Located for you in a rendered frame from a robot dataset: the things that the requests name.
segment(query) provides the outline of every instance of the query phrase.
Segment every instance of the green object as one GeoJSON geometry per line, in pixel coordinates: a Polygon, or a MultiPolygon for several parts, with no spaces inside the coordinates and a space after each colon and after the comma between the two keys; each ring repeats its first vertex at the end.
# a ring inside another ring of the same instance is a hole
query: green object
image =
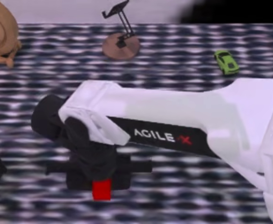
{"type": "Polygon", "coordinates": [[[224,75],[233,75],[239,72],[238,64],[227,50],[215,51],[214,58],[224,75]]]}

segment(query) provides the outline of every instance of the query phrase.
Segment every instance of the brown round base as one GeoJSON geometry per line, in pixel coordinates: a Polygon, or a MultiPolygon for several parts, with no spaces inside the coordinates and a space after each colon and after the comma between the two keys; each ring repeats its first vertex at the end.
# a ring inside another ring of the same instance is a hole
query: brown round base
{"type": "Polygon", "coordinates": [[[118,42],[118,37],[122,35],[123,34],[121,33],[112,34],[104,40],[102,51],[107,57],[116,60],[129,60],[138,54],[141,45],[139,39],[136,36],[125,40],[126,47],[117,47],[116,44],[118,42]]]}

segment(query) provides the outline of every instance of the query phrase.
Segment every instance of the red block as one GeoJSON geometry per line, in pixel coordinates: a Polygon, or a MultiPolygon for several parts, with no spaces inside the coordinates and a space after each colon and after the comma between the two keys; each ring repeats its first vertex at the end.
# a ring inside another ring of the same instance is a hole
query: red block
{"type": "Polygon", "coordinates": [[[95,201],[110,201],[111,198],[111,185],[110,179],[104,181],[92,182],[92,195],[95,201]]]}

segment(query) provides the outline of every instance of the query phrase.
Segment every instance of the table surface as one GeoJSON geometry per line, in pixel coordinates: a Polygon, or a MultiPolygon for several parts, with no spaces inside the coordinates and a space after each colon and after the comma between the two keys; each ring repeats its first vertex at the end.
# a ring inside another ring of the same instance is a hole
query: table surface
{"type": "Polygon", "coordinates": [[[213,52],[227,49],[239,77],[273,78],[273,24],[134,25],[142,48],[128,62],[105,58],[101,44],[115,25],[21,25],[23,49],[14,69],[0,65],[0,223],[268,224],[262,192],[223,161],[165,149],[127,146],[136,160],[151,158],[152,174],[137,175],[111,202],[65,190],[63,175],[44,175],[46,160],[68,152],[30,129],[41,96],[69,95],[83,80],[127,87],[205,91],[230,84],[213,52]]]}

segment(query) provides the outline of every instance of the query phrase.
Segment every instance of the white robot link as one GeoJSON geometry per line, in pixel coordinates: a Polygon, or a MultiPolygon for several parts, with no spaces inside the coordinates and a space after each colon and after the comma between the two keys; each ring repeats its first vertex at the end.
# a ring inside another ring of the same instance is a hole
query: white robot link
{"type": "Polygon", "coordinates": [[[273,221],[273,79],[241,78],[207,92],[90,80],[56,110],[59,122],[84,124],[90,142],[134,142],[224,160],[264,192],[273,221]]]}

